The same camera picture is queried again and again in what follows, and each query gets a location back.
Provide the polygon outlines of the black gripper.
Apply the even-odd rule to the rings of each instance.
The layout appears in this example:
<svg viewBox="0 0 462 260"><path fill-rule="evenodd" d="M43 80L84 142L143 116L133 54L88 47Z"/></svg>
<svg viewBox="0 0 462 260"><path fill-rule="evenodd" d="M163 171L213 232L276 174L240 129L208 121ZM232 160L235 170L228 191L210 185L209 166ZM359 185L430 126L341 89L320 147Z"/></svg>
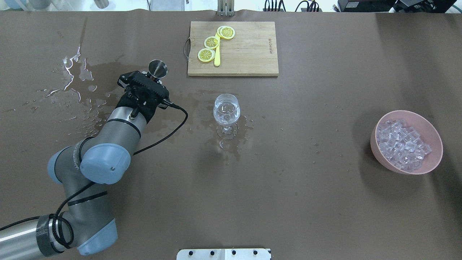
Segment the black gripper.
<svg viewBox="0 0 462 260"><path fill-rule="evenodd" d="M165 110L168 107L169 91L158 79L147 73L133 71L121 74L117 85L124 89L124 94L117 107L158 107Z"/></svg>

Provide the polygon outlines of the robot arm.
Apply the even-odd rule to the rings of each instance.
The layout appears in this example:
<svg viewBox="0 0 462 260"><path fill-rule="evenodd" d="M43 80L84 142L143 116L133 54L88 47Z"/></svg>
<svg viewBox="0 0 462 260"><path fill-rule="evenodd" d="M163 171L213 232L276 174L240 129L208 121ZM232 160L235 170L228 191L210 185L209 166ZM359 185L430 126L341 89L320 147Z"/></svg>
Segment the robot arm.
<svg viewBox="0 0 462 260"><path fill-rule="evenodd" d="M146 125L157 108L171 105L160 79L167 72L150 69L120 75L124 95L100 132L55 153L48 174L63 185L66 200L55 213L1 228L2 260L38 260L76 248L88 256L118 238L107 185L121 180Z"/></svg>

